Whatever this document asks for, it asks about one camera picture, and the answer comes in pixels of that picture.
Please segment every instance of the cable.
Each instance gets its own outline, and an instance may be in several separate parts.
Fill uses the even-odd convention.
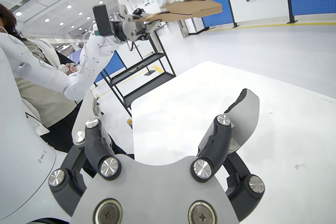
[[[50,132],[49,128],[47,128],[47,127],[46,127],[40,120],[38,120],[36,117],[30,115],[30,114],[27,113],[27,112],[26,112],[25,114],[26,114],[26,116],[29,115],[30,117],[32,117],[32,118],[34,118],[35,120],[37,120],[38,122],[40,122],[40,123],[42,124],[42,126],[45,127],[45,128]]]

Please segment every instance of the metal rack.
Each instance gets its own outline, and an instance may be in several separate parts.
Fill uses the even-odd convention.
[[[151,46],[154,50],[154,53],[150,55],[149,57],[146,57],[145,59],[142,59],[138,63],[134,64],[133,66],[126,68],[125,70],[122,71],[121,73],[110,77],[109,74],[106,72],[104,69],[100,75],[102,78],[105,80],[105,82],[108,84],[108,86],[111,88],[112,92],[115,94],[115,96],[118,98],[120,103],[123,105],[123,107],[126,109],[128,114],[132,116],[131,114],[131,104],[132,102],[139,98],[140,96],[148,93],[149,91],[153,90],[154,88],[164,84],[168,80],[171,80],[172,78],[176,77],[176,74],[174,72],[174,69],[168,59],[168,56],[166,54],[166,51],[163,48],[163,45],[159,39],[159,36],[157,35],[156,30],[151,33],[151,37],[149,39]],[[168,65],[170,67],[170,70],[172,73],[169,73],[166,71],[165,67],[163,66],[163,63],[161,61],[162,58],[165,58],[168,62]],[[136,88],[132,92],[123,95],[120,90],[118,89],[118,84],[121,83],[122,81],[130,78],[132,75],[135,73],[139,72],[140,70],[147,68],[148,66],[151,65],[152,63],[159,61],[162,68],[163,68],[163,73],[160,75],[156,76],[154,79],[146,82],[142,86]]]

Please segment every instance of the cardboard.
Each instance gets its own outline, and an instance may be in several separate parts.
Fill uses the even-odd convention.
[[[151,22],[162,20],[163,22],[175,22],[190,18],[200,18],[223,12],[222,4],[212,0],[184,0],[166,4],[167,11],[144,16],[136,21]]]

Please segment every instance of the robotic hand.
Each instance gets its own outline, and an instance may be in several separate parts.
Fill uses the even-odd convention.
[[[71,224],[237,224],[255,209],[265,189],[236,153],[258,117],[259,98],[244,89],[214,118],[196,157],[161,166],[114,155],[101,122],[91,119],[85,145],[71,149],[49,177],[49,187]],[[88,188],[79,174],[85,158],[98,173]],[[226,192],[214,176],[222,165],[229,173]]]

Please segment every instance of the scratch mark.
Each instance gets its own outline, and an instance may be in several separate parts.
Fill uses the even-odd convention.
[[[333,103],[332,101],[329,101],[329,100],[327,100],[327,99],[323,99],[323,100],[325,100],[325,101],[327,101],[327,102],[329,102],[329,103],[335,104],[335,103]]]
[[[294,167],[295,167],[296,169],[299,169],[300,167],[306,167],[306,165],[304,165],[304,164],[300,164],[300,165],[298,165],[298,164],[297,164],[297,165],[295,165]]]

